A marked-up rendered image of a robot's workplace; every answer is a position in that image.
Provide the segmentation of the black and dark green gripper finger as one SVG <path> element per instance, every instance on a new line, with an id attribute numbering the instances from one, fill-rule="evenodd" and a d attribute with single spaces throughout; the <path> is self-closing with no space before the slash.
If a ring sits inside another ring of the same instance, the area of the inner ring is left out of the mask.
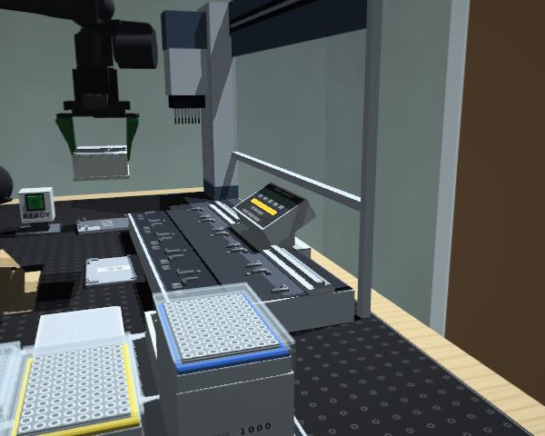
<path id="1" fill-rule="evenodd" d="M 73 138 L 74 138 L 73 117 L 71 117 L 71 118 L 56 118 L 55 122 L 56 122 L 57 126 L 59 127 L 62 135 L 64 136 L 66 142 L 68 143 L 71 154 L 73 154 L 75 152 L 75 150 L 76 150 L 75 139 L 73 140 Z M 72 128 L 72 130 L 71 130 L 71 128 Z"/>
<path id="2" fill-rule="evenodd" d="M 131 147 L 140 118 L 126 118 L 127 161 L 130 161 Z"/>

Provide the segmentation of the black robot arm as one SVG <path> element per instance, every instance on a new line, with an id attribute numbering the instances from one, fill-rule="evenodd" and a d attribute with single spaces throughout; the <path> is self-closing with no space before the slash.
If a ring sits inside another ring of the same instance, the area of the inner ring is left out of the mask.
<path id="1" fill-rule="evenodd" d="M 74 101 L 88 109 L 119 102 L 116 69 L 109 69 L 108 82 L 107 65 L 114 66 L 113 52 L 121 69 L 157 68 L 155 30 L 147 23 L 111 19 L 114 0 L 0 0 L 0 9 L 69 19 L 83 27 L 85 32 L 74 35 L 76 65 L 91 67 L 72 70 Z M 12 191 L 12 178 L 0 166 L 0 204 L 13 201 Z"/>

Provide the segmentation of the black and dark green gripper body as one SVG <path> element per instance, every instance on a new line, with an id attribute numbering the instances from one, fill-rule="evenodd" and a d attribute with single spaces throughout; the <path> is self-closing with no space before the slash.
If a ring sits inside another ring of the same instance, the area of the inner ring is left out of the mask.
<path id="1" fill-rule="evenodd" d="M 130 101 L 108 102 L 104 109 L 88 109 L 83 102 L 65 101 L 64 110 L 72 110 L 71 114 L 57 114 L 56 118 L 71 118 L 72 116 L 93 116 L 94 118 L 140 118 L 139 114 L 126 114 L 130 109 Z"/>

